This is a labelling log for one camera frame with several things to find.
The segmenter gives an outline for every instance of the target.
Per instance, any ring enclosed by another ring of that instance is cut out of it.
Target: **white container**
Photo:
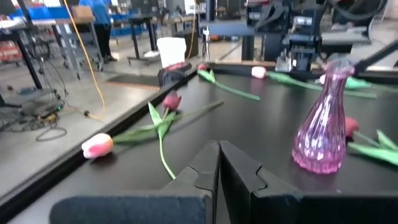
[[[163,68],[185,61],[187,46],[184,38],[159,38],[157,39],[157,48],[159,49]]]

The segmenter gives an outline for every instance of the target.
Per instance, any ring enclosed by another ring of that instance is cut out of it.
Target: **blue shirt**
[[[108,14],[108,4],[111,0],[80,0],[79,5],[89,6],[95,17],[95,24],[110,24],[111,17]]]

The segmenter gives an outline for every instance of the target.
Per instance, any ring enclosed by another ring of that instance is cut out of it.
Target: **concrete floor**
[[[395,40],[398,36],[398,29],[395,23],[384,21],[383,24],[374,25],[372,38],[374,42],[370,46],[356,46],[352,51],[355,58],[363,58],[371,55],[375,51],[381,49],[389,42]],[[141,51],[149,50],[149,44],[144,39],[139,44]],[[241,57],[240,43],[220,42],[211,44],[211,59],[216,60],[224,58],[225,60],[239,60]],[[99,87],[105,100],[105,111],[102,113],[102,103],[98,92],[93,84],[93,79],[88,72],[82,72],[82,80],[78,81],[76,76],[62,66],[62,60],[59,58],[51,60],[59,72],[66,88],[69,92],[68,102],[81,110],[90,110],[91,114],[100,114],[102,120],[97,121],[88,119],[79,111],[66,107],[60,113],[59,127],[65,128],[68,133],[66,136],[47,142],[37,142],[35,138],[45,129],[37,131],[25,131],[15,133],[10,130],[0,133],[0,198],[7,194],[14,187],[26,181],[29,177],[43,169],[49,162],[62,156],[70,148],[78,142],[91,136],[104,125],[112,123],[115,119],[137,105],[141,101],[150,97],[155,93],[154,90],[143,90],[140,88],[132,88],[126,86],[114,86],[106,84],[104,81],[117,75],[157,75],[161,68],[160,63],[154,63],[144,66],[141,62],[133,61],[129,66],[126,60],[128,55],[134,54],[132,42],[129,38],[119,40],[112,43],[113,52],[117,53],[120,60],[116,63],[106,65],[104,72],[96,72]],[[391,67],[398,59],[398,53],[392,54],[390,57],[379,62],[378,66]],[[202,58],[195,57],[190,60],[196,64],[202,61]],[[50,79],[50,85],[56,88],[60,93],[62,87],[58,84],[61,82],[56,70],[47,63],[48,70],[45,75]],[[6,90],[7,85],[13,86],[15,89],[32,86],[33,82],[25,66],[16,67],[15,65],[7,65],[0,67],[0,92],[4,96],[15,94]],[[53,100],[47,96],[43,97],[36,104],[49,105]],[[0,108],[0,112],[7,114],[7,119],[15,118],[15,114],[11,110]]]

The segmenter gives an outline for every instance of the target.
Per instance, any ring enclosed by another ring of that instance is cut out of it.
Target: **black mat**
[[[107,80],[108,83],[131,85],[142,88],[159,88],[157,77],[146,75],[118,75]]]

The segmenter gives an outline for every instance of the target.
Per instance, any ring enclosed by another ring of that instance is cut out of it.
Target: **pink glass vase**
[[[346,153],[343,93],[353,73],[345,58],[327,63],[322,93],[298,129],[292,156],[310,172],[330,174],[341,167]]]

